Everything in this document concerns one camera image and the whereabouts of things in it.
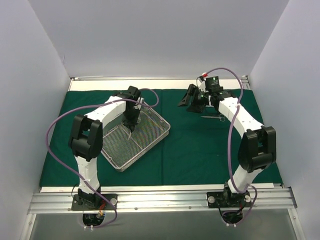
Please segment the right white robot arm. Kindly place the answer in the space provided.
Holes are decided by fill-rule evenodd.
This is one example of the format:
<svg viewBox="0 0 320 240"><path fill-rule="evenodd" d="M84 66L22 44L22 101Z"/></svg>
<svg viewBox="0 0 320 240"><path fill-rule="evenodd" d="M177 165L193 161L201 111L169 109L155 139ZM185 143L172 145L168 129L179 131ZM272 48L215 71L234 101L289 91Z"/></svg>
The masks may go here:
<svg viewBox="0 0 320 240"><path fill-rule="evenodd" d="M228 138L232 137L233 129L241 137L237 154L239 166L235 171L230 162L231 143L227 143L229 180L224 185L222 200L225 205L234 206L254 179L276 161L276 130L254 119L241 105L239 97L219 85L201 92L190 84L178 106L186 107L192 113L202 113L205 107L213 107L230 122Z"/></svg>

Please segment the green surgical drape cloth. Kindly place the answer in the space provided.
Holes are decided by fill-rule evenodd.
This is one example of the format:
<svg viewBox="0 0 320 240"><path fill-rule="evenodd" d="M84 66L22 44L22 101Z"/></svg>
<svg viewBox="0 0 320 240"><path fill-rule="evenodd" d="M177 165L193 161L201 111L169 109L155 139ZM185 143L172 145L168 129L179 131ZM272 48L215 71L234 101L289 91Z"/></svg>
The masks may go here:
<svg viewBox="0 0 320 240"><path fill-rule="evenodd" d="M86 114L87 105L102 104L111 90L69 91L61 113L65 117L55 126L50 148L53 155L45 158L39 185L72 187L79 183L74 174L77 163L68 146L71 126L77 109ZM187 112L178 103L183 89L144 91L146 102L170 124L167 137L123 172L115 170L100 155L98 179L102 186L167 186L223 184L229 179L227 144L229 122L201 118L206 114Z"/></svg>

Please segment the metal mesh instrument tray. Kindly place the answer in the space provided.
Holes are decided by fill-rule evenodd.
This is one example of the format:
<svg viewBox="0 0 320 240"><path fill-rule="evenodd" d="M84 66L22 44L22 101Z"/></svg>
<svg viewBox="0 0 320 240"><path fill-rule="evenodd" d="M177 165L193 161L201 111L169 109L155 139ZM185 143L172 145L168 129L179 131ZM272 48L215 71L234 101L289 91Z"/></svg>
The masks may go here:
<svg viewBox="0 0 320 240"><path fill-rule="evenodd" d="M118 172L125 171L163 140L171 125L150 107L141 107L137 125L131 132L122 123L123 115L103 127L101 154Z"/></svg>

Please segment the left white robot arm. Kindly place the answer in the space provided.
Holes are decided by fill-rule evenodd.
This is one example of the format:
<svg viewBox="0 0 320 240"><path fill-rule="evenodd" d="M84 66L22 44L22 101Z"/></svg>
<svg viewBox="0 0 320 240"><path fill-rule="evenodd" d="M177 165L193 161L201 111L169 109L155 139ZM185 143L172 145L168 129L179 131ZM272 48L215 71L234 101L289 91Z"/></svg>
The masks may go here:
<svg viewBox="0 0 320 240"><path fill-rule="evenodd" d="M132 133L138 124L141 91L130 86L105 102L106 105L74 117L68 145L83 178L79 181L78 198L88 209L95 210L101 203L101 186L98 180L97 158L103 148L103 128L122 116L121 122Z"/></svg>

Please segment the steel surgical forceps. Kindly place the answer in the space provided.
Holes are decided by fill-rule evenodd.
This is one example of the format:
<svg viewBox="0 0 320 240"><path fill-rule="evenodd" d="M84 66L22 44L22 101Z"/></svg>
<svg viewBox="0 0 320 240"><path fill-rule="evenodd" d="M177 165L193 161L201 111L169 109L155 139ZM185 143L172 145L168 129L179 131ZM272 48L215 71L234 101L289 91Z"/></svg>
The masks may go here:
<svg viewBox="0 0 320 240"><path fill-rule="evenodd" d="M220 122L224 122L226 120L225 116L223 114L203 115L203 116L201 116L201 118L204 118L204 119L216 119L216 120L219 120Z"/></svg>

